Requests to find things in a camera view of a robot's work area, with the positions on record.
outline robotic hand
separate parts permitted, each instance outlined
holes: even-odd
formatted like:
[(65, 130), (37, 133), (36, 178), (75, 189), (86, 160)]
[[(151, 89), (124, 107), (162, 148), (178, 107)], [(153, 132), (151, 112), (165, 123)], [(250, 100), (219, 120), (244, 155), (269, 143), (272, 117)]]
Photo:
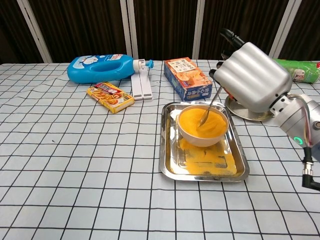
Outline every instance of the robotic hand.
[(220, 33), (237, 50), (210, 75), (247, 109), (274, 114), (276, 124), (304, 149), (302, 186), (320, 191), (312, 171), (312, 156), (320, 162), (320, 105), (305, 94), (291, 94), (290, 74), (258, 47), (228, 29)]

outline table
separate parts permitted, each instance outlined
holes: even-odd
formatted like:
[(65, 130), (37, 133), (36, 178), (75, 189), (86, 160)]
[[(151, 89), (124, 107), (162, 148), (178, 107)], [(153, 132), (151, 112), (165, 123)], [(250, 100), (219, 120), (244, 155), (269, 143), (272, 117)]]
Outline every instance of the table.
[[(217, 63), (195, 62), (206, 75)], [(149, 72), (153, 100), (116, 114), (67, 66), (0, 65), (0, 239), (320, 239), (320, 193), (301, 187), (303, 151), (272, 119), (233, 117), (245, 181), (174, 181), (158, 167), (161, 110), (180, 101), (164, 63)], [(131, 92), (128, 79), (112, 83)], [(320, 102), (320, 83), (291, 92)]]

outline dark curtain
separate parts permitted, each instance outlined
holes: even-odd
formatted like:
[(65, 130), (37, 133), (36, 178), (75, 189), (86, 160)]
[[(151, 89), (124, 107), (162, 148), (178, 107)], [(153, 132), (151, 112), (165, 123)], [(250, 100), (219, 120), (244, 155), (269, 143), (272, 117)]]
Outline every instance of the dark curtain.
[(222, 50), (234, 50), (220, 35), (235, 32), (269, 54), (288, 0), (207, 0), (203, 14), (199, 59), (221, 59)]
[(320, 60), (320, 0), (301, 2), (279, 58)]
[(0, 64), (43, 63), (16, 0), (0, 0)]
[(29, 2), (53, 62), (127, 52), (119, 0)]
[(139, 58), (192, 57), (197, 0), (134, 0)]

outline orange liquid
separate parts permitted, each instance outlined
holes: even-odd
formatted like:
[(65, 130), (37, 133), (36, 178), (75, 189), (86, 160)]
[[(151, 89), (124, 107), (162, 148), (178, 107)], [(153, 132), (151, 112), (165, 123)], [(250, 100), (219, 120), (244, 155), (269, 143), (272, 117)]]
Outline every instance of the orange liquid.
[(209, 139), (219, 137), (225, 132), (227, 124), (225, 120), (215, 112), (209, 111), (206, 122), (198, 127), (205, 111), (206, 109), (202, 108), (192, 108), (184, 111), (179, 117), (181, 128), (188, 134), (198, 138)]

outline blue detergent bottle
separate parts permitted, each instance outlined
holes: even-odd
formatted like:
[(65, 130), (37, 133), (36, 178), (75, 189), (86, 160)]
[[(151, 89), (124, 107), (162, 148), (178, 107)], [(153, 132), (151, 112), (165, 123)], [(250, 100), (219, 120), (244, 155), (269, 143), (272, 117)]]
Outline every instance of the blue detergent bottle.
[(67, 68), (67, 75), (77, 84), (95, 84), (125, 79), (139, 69), (153, 66), (152, 60), (134, 60), (125, 54), (88, 55), (75, 58)]

